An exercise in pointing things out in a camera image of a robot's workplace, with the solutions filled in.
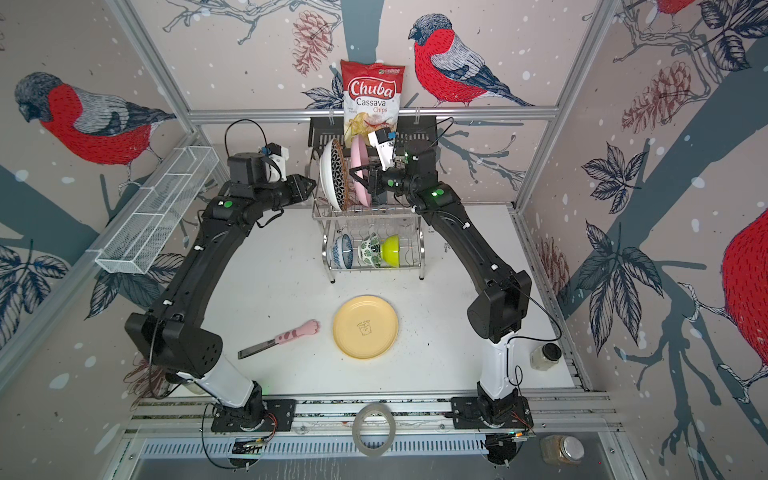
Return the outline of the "white patterned plate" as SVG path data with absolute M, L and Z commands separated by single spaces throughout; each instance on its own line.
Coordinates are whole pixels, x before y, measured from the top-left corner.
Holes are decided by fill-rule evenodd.
M 328 203 L 336 211 L 347 211 L 350 206 L 347 189 L 349 172 L 339 140 L 328 142 L 319 163 L 321 186 Z

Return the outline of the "pink plate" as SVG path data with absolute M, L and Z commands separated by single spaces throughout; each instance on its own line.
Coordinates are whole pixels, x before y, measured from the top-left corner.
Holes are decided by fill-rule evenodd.
M 364 207 L 371 206 L 371 195 L 368 193 L 367 182 L 369 158 L 365 141 L 362 136 L 355 136 L 350 147 L 350 178 L 358 202 Z

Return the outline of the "steel two-tier dish rack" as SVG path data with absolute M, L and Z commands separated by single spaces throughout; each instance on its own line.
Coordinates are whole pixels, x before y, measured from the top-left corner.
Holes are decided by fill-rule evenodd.
M 350 178 L 350 157 L 346 158 L 349 178 L 347 189 L 350 206 L 347 211 L 336 211 L 328 203 L 320 180 L 320 156 L 313 152 L 310 165 L 306 171 L 312 173 L 319 181 L 318 191 L 313 194 L 312 219 L 317 222 L 321 233 L 320 260 L 326 277 L 330 283 L 335 283 L 341 272 L 364 272 L 385 269 L 415 270 L 418 278 L 426 276 L 426 255 L 424 229 L 422 220 L 408 208 L 388 203 L 377 204 L 371 200 L 370 207 L 361 205 L 356 197 L 352 179 Z M 348 234 L 354 245 L 354 266 L 349 270 L 338 270 L 332 266 L 331 249 L 336 238 Z M 381 243 L 389 236 L 400 237 L 400 267 L 393 268 L 382 260 L 380 268 L 362 267 L 358 261 L 358 247 L 370 234 L 376 233 Z

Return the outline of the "yellow bear plate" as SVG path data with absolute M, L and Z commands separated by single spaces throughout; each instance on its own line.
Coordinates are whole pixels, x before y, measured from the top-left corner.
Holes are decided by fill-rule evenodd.
M 333 319 L 336 346 L 347 356 L 370 360 L 386 353 L 395 343 L 399 320 L 393 306 L 373 295 L 344 303 Z

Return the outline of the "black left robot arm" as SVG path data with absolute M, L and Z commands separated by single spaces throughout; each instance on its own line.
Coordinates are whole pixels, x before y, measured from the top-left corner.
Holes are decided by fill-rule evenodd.
M 254 227 L 265 227 L 263 215 L 280 217 L 285 207 L 308 200 L 317 183 L 300 174 L 269 181 L 268 171 L 278 165 L 263 153 L 235 154 L 227 164 L 230 179 L 205 207 L 193 248 L 165 292 L 146 312 L 131 314 L 125 330 L 150 372 L 172 384 L 194 383 L 222 411 L 260 424 L 266 415 L 261 386 L 224 357 L 222 338 L 202 322 L 228 262 Z

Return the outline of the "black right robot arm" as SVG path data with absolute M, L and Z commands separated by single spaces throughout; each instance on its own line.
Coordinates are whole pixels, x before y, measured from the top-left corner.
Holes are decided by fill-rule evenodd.
M 367 175 L 358 168 L 350 175 L 373 196 L 391 192 L 404 197 L 448 243 L 474 285 L 477 297 L 467 308 L 467 317 L 473 331 L 486 341 L 478 381 L 480 418 L 491 427 L 512 421 L 526 425 L 523 397 L 509 373 L 515 335 L 528 313 L 530 275 L 502 260 L 469 218 L 458 194 L 439 179 L 436 148 L 430 142 L 407 142 L 401 168 L 372 162 L 366 169 Z

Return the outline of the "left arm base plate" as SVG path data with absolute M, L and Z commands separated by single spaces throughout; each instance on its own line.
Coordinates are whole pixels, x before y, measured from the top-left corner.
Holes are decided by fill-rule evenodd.
M 237 434 L 288 432 L 292 429 L 296 406 L 294 399 L 254 401 L 241 408 L 216 405 L 211 431 Z

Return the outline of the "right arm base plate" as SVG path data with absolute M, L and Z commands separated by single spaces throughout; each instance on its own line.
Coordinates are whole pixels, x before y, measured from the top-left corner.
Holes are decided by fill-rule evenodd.
M 510 395 L 490 402 L 477 397 L 453 397 L 450 410 L 444 416 L 457 430 L 529 430 L 534 425 L 528 400 L 522 396 Z

